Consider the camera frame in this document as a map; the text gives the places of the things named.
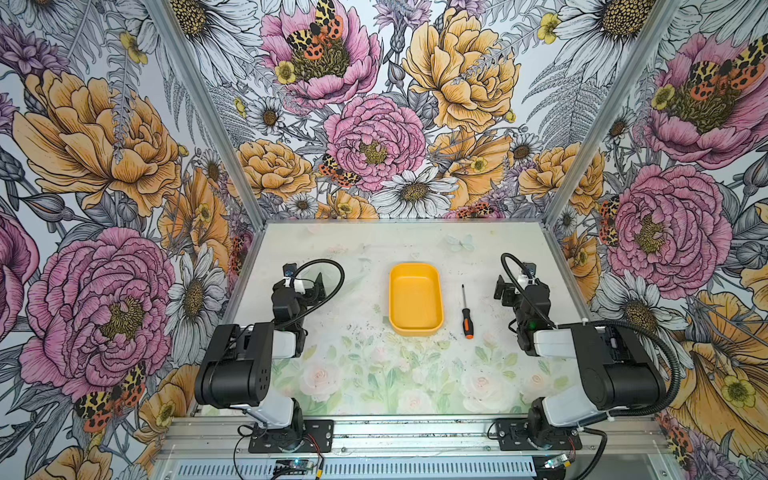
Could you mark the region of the aluminium corner post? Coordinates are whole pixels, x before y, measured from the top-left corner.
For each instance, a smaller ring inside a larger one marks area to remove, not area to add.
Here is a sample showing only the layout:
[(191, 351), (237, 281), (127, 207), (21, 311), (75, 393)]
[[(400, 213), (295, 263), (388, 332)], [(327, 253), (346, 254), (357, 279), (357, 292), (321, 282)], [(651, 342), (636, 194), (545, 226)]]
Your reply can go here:
[(662, 35), (671, 24), (679, 4), (679, 1), (655, 2), (646, 25), (640, 32), (637, 43), (630, 50), (627, 63), (618, 69), (613, 86), (609, 90), (605, 101), (601, 104), (598, 114), (582, 142), (573, 164), (546, 210), (542, 220), (543, 228), (550, 231), (554, 229), (558, 215), (570, 201), (582, 176), (586, 173), (593, 157), (598, 152), (606, 131), (621, 108), (621, 101), (629, 95), (632, 86), (645, 68), (649, 57), (656, 52)]
[(147, 9), (159, 31), (163, 44), (166, 46), (166, 50), (175, 63), (179, 79), (187, 87), (191, 100), (195, 104), (213, 144), (224, 162), (251, 224), (257, 233), (263, 233), (266, 222), (262, 210), (237, 159), (235, 147), (209, 94), (205, 78), (197, 66), (196, 56), (191, 48), (187, 46), (170, 3), (168, 1), (149, 1)]

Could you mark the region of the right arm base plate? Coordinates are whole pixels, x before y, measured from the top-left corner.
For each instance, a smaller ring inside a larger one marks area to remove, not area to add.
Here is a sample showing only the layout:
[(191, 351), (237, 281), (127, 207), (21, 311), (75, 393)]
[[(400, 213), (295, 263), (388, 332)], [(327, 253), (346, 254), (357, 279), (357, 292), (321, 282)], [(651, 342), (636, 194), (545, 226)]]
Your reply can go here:
[(487, 435), (498, 442), (501, 451), (574, 451), (582, 449), (575, 429), (532, 425), (523, 418), (501, 418), (493, 422)]

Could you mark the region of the green circuit board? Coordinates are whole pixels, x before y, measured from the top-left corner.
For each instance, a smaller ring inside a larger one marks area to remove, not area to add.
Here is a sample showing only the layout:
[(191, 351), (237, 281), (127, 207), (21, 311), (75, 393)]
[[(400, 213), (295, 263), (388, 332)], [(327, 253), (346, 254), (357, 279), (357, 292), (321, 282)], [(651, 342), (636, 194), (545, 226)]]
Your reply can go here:
[(282, 459), (277, 460), (272, 475), (306, 475), (316, 470), (317, 463), (308, 459)]
[(557, 456), (547, 459), (544, 464), (544, 469), (560, 469), (567, 468), (571, 464), (571, 460), (568, 454), (562, 453)]

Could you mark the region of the left green circuit board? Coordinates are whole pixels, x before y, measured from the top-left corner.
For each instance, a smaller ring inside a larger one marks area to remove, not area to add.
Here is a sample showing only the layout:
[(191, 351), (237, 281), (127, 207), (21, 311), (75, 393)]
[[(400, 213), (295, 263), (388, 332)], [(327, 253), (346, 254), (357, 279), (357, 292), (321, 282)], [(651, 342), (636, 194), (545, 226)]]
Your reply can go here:
[(282, 459), (277, 460), (272, 475), (306, 475), (316, 470), (317, 463), (308, 459)]

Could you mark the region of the right green circuit board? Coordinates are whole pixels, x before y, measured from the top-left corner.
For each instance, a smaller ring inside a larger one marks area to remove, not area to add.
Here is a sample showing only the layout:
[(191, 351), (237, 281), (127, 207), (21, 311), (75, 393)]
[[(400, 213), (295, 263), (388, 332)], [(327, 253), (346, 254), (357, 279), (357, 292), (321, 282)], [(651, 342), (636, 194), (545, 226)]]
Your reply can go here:
[(544, 464), (544, 469), (560, 469), (567, 468), (571, 464), (571, 460), (568, 454), (562, 453), (557, 456), (547, 459)]

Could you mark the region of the left aluminium corner post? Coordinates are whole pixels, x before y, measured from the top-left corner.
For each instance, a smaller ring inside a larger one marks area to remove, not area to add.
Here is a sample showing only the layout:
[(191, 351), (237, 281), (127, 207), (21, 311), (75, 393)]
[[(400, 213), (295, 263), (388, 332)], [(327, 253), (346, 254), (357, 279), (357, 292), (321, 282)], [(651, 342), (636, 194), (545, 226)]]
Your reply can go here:
[(197, 66), (196, 56), (191, 48), (187, 46), (170, 3), (168, 1), (149, 1), (147, 9), (159, 31), (163, 44), (166, 46), (166, 50), (175, 63), (179, 79), (187, 87), (191, 100), (195, 104), (213, 144), (224, 162), (251, 224), (257, 233), (263, 233), (266, 222), (262, 210), (237, 159), (235, 147), (209, 94), (205, 78)]

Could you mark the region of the yellow plastic bin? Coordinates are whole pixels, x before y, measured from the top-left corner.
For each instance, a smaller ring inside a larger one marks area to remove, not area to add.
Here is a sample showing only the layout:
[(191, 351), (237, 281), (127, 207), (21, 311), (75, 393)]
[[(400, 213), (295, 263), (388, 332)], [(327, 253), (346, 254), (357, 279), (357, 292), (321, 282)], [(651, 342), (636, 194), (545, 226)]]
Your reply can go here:
[(389, 274), (388, 314), (398, 335), (434, 335), (444, 322), (438, 270), (427, 263), (395, 265)]

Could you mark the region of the right aluminium corner post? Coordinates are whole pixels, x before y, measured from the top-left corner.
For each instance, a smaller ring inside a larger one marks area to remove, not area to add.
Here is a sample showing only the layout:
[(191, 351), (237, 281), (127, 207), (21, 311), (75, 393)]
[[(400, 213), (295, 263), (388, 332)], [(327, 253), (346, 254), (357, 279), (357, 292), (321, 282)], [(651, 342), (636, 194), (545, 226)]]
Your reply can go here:
[(627, 63), (618, 69), (613, 86), (609, 90), (605, 101), (601, 104), (598, 114), (582, 142), (573, 164), (546, 210), (542, 220), (543, 228), (550, 231), (554, 229), (558, 215), (570, 201), (582, 176), (586, 173), (593, 157), (598, 152), (606, 131), (621, 108), (621, 101), (629, 95), (632, 86), (645, 68), (649, 57), (656, 52), (662, 35), (671, 24), (679, 4), (679, 1), (655, 2), (646, 25), (640, 32), (637, 43), (630, 50)]

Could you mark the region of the orange black screwdriver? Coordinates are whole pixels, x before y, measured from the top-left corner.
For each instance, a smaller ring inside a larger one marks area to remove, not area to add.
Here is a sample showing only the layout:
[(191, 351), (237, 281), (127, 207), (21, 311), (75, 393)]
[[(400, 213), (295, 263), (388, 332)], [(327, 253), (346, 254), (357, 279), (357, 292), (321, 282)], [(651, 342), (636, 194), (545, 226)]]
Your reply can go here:
[(474, 323), (471, 318), (471, 310), (467, 304), (465, 285), (461, 286), (462, 292), (462, 329), (466, 339), (474, 338)]

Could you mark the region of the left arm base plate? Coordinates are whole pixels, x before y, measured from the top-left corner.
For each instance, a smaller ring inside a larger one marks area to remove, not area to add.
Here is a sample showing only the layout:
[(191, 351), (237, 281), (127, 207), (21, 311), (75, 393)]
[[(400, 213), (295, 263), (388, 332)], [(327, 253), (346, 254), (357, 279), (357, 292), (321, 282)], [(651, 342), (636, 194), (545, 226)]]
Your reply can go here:
[(257, 430), (247, 449), (251, 454), (326, 454), (332, 450), (334, 429), (332, 420), (305, 420), (301, 428), (294, 424), (264, 432)]

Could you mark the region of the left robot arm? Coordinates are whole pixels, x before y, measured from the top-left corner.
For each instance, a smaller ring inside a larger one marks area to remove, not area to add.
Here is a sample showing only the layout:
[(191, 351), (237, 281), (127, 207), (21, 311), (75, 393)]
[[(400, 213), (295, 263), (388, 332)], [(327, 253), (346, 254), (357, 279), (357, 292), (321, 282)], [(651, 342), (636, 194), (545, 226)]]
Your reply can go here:
[(272, 384), (272, 367), (277, 360), (302, 355), (308, 335), (304, 318), (326, 300), (321, 275), (301, 276), (309, 266), (283, 266), (283, 279), (272, 287), (272, 320), (217, 326), (195, 378), (198, 404), (239, 411), (252, 419), (249, 448), (257, 453), (295, 452), (307, 446), (301, 407)]

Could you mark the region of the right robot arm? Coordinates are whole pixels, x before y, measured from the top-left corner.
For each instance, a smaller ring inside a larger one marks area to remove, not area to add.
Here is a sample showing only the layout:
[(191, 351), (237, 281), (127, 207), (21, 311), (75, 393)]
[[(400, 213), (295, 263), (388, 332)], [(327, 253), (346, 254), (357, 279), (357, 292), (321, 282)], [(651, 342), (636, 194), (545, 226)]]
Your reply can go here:
[(588, 426), (666, 409), (682, 383), (682, 367), (658, 334), (622, 320), (557, 324), (549, 317), (550, 288), (529, 264), (502, 254), (494, 297), (511, 308), (509, 330), (530, 357), (571, 359), (578, 381), (532, 401), (519, 426), (496, 425), (500, 439), (522, 436), (532, 449), (568, 444)]

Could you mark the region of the aluminium front rail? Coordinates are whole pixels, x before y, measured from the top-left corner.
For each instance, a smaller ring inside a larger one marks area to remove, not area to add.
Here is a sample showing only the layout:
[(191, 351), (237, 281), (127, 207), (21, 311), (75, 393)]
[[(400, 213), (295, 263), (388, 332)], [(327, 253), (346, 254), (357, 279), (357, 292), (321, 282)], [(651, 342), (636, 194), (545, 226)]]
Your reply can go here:
[[(499, 456), (487, 437), (493, 415), (416, 415), (334, 417), (329, 458)], [(159, 460), (223, 459), (233, 452), (246, 459), (248, 442), (238, 428), (251, 422), (238, 416), (177, 419), (165, 437)], [(595, 426), (607, 433), (608, 454), (663, 454), (665, 438), (648, 417), (620, 418)]]

